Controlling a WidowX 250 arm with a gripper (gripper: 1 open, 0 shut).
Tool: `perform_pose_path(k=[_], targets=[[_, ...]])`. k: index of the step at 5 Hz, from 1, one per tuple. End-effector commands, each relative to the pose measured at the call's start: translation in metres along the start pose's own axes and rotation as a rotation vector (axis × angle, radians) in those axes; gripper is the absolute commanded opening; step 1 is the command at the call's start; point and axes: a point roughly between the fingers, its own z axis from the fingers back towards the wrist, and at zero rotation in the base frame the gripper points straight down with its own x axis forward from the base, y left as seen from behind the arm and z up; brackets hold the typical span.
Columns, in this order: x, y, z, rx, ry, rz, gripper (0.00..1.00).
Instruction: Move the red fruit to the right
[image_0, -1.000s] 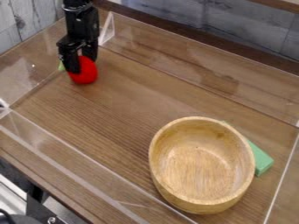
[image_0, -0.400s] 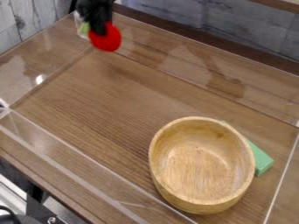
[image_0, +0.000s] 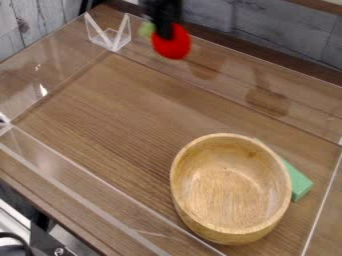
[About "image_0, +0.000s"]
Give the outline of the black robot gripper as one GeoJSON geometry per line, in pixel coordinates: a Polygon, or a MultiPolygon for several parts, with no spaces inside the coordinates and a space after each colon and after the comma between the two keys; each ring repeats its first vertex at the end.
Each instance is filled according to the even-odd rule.
{"type": "Polygon", "coordinates": [[[138,0],[142,13],[153,18],[156,34],[165,40],[173,36],[172,24],[181,17],[182,0],[138,0]]]}

